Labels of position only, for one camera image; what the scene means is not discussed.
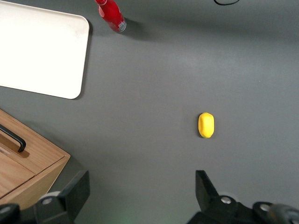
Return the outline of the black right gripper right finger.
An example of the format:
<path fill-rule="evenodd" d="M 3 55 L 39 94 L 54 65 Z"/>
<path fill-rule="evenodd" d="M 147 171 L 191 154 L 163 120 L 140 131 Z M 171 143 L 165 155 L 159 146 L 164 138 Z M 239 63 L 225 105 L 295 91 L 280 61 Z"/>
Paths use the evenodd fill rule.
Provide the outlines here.
<path fill-rule="evenodd" d="M 232 197 L 219 195 L 204 170 L 195 172 L 195 194 L 200 207 L 189 224 L 254 224 L 252 209 Z"/>

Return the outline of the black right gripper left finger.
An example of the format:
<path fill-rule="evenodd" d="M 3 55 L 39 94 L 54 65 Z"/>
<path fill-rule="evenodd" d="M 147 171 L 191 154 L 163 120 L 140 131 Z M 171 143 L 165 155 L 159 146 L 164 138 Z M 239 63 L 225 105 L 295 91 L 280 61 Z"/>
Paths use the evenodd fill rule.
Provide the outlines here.
<path fill-rule="evenodd" d="M 89 171 L 79 171 L 61 191 L 42 196 L 34 205 L 36 222 L 73 224 L 89 195 Z"/>

